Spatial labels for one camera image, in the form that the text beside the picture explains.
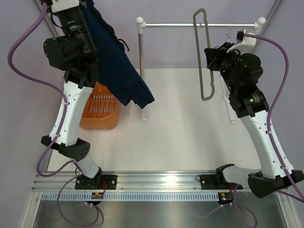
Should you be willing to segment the navy blue shorts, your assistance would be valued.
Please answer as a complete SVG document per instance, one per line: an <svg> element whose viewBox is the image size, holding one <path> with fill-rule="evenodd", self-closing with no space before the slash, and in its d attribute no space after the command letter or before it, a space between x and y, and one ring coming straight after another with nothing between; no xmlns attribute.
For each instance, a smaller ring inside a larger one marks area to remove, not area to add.
<svg viewBox="0 0 304 228"><path fill-rule="evenodd" d="M126 55L124 41L117 38L113 27L105 22L92 0L84 3L86 8L82 13L97 49L95 56L99 59L98 83L106 86L123 105L133 101L143 109L154 102L154 97Z"/></svg>

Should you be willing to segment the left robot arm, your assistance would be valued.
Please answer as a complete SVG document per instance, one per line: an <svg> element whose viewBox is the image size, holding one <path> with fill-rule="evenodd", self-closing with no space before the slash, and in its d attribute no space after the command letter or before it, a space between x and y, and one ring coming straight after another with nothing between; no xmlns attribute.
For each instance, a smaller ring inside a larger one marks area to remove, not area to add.
<svg viewBox="0 0 304 228"><path fill-rule="evenodd" d="M90 143L78 138L82 114L99 74L96 48L82 12L86 5L79 0L43 0L41 4L58 17L64 32L63 36L46 39L45 55L52 67L65 72L56 122L41 143L76 163L81 189L95 190L102 184L102 170L89 155Z"/></svg>

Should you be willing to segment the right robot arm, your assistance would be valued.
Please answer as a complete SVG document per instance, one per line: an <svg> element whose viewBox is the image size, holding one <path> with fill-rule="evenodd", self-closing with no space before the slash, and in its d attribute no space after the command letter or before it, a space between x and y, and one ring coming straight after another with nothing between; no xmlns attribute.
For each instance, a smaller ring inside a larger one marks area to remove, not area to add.
<svg viewBox="0 0 304 228"><path fill-rule="evenodd" d="M260 58L251 53L242 54L233 45L204 50L207 68L220 73L229 95L232 109L247 129L258 154L261 170L226 164L216 169L215 183L225 189L230 184L249 187L252 193L263 198L304 179L302 171L295 170L286 158L275 131L267 120L270 107L257 83L263 73Z"/></svg>

